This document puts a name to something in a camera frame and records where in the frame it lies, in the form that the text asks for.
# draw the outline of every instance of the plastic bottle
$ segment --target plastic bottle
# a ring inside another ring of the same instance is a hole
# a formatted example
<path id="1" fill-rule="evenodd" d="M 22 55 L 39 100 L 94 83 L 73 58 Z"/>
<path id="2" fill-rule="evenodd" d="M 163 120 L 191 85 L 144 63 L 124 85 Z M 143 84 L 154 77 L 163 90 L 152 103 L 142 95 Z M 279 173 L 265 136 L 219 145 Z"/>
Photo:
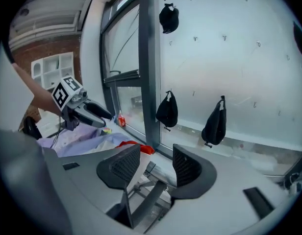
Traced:
<path id="1" fill-rule="evenodd" d="M 125 127 L 126 126 L 126 121 L 125 121 L 125 118 L 122 114 L 122 112 L 120 111 L 119 114 L 118 114 L 118 123 L 121 127 Z"/>

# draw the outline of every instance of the red cloth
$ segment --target red cloth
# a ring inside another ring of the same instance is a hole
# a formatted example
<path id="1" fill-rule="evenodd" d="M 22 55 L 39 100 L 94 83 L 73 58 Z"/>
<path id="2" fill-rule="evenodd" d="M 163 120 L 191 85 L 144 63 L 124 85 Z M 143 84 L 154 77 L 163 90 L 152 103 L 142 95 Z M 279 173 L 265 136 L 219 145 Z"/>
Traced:
<path id="1" fill-rule="evenodd" d="M 123 142 L 121 142 L 121 144 L 118 147 L 121 147 L 125 144 L 139 144 L 139 143 L 137 143 L 135 141 L 127 141 L 127 142 L 123 141 Z M 155 152 L 155 150 L 149 145 L 143 145 L 143 144 L 139 144 L 139 145 L 140 145 L 141 152 L 147 153 L 149 155 L 151 155 Z"/>

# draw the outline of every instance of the human arm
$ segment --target human arm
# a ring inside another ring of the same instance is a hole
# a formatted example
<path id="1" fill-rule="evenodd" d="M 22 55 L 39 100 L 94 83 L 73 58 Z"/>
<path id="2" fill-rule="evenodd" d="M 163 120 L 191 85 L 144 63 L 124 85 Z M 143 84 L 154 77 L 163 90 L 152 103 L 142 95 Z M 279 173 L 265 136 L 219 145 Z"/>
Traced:
<path id="1" fill-rule="evenodd" d="M 21 69 L 16 63 L 13 63 L 12 66 L 34 95 L 31 105 L 42 110 L 60 115 L 61 112 L 52 99 L 51 93 L 43 89 L 36 81 L 32 79 L 32 77 L 27 72 Z"/>

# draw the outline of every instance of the black clip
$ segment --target black clip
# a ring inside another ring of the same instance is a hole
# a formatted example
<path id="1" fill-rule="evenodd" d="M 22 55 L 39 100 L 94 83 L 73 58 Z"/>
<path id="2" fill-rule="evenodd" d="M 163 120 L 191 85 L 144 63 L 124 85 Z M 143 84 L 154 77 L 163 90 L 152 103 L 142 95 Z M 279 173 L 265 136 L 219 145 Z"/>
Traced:
<path id="1" fill-rule="evenodd" d="M 205 144 L 204 144 L 204 145 L 206 145 L 206 146 L 208 146 L 208 147 L 212 148 L 212 146 L 211 146 L 211 145 L 209 145 L 209 143 L 208 143 L 208 142 L 205 142 Z"/>

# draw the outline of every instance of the brick wall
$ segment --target brick wall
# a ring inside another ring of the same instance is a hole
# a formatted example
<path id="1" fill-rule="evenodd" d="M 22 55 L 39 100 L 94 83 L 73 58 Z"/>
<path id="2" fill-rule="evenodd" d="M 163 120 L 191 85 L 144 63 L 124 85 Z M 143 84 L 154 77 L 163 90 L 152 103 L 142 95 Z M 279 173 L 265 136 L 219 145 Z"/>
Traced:
<path id="1" fill-rule="evenodd" d="M 80 72 L 79 46 L 80 35 L 62 36 L 55 38 L 47 38 L 40 40 L 26 46 L 23 46 L 12 52 L 15 62 L 31 75 L 31 62 L 43 57 L 48 57 L 65 52 L 74 53 L 74 72 L 75 78 L 82 83 Z M 36 121 L 41 119 L 38 108 L 29 106 L 24 118 L 26 116 L 33 117 Z"/>

